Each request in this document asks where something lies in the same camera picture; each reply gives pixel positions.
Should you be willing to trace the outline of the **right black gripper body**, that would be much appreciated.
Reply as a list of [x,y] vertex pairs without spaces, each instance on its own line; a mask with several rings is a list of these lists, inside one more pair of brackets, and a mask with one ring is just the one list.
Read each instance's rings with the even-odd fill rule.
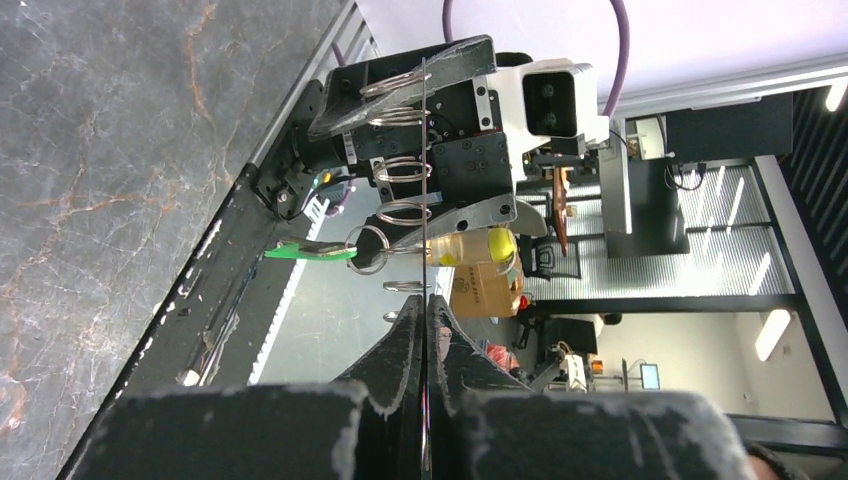
[[[495,53],[498,67],[512,67],[529,63],[524,53]],[[488,91],[482,86],[482,76],[453,85],[427,96],[427,127],[429,146],[440,149],[444,145],[469,144],[476,136],[487,135],[500,129],[500,118]],[[490,106],[482,112],[477,104]],[[339,145],[339,153],[348,161],[347,170],[353,178],[365,178],[370,186],[378,188],[383,197],[398,198],[405,187],[391,187],[385,180],[374,177],[372,164],[378,159],[417,155],[420,151],[418,126],[421,100],[399,107],[366,124],[331,136]]]

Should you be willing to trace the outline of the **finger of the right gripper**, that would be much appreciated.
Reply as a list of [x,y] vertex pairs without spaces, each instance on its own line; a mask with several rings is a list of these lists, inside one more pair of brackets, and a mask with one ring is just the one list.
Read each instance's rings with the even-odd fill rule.
[[391,207],[408,208],[413,211],[412,219],[391,217],[391,225],[413,228],[399,240],[390,242],[391,254],[422,253],[428,240],[456,232],[509,224],[517,216],[516,198],[513,193],[497,195],[464,207],[449,208],[442,213],[437,212],[441,204],[428,206],[427,209],[431,215],[426,220],[421,218],[423,200],[424,197],[417,196],[390,202]]
[[383,56],[331,70],[308,134],[340,135],[424,95],[490,74],[496,69],[493,39],[478,35]]

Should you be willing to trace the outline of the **yellow capped clear bottle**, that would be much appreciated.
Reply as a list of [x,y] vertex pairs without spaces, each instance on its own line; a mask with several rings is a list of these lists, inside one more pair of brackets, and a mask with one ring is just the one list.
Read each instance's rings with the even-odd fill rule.
[[458,267],[508,262],[517,252],[512,232],[504,227],[456,232],[427,242],[427,262],[439,267]]

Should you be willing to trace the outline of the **key with green tag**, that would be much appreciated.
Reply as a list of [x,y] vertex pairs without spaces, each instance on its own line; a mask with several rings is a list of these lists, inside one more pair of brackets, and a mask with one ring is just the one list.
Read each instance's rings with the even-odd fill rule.
[[311,241],[301,238],[283,239],[276,247],[264,252],[265,258],[315,261],[346,261],[356,255],[357,248],[346,245],[344,242]]

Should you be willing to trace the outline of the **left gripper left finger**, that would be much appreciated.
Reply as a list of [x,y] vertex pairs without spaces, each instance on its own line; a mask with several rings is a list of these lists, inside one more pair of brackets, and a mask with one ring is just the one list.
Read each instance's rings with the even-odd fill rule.
[[66,479],[418,479],[424,300],[327,383],[170,387],[113,403]]

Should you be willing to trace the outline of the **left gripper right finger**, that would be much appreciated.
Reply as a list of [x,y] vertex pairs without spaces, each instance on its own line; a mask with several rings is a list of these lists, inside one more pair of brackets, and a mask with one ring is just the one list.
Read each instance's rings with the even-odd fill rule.
[[732,423],[687,392],[537,393],[496,365],[446,301],[427,302],[436,479],[751,479]]

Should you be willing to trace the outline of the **cardboard box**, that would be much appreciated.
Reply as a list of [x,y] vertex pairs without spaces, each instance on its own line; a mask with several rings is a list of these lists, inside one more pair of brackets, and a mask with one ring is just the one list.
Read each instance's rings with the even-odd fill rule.
[[450,307],[457,318],[514,316],[523,294],[521,267],[499,274],[493,263],[454,269]]

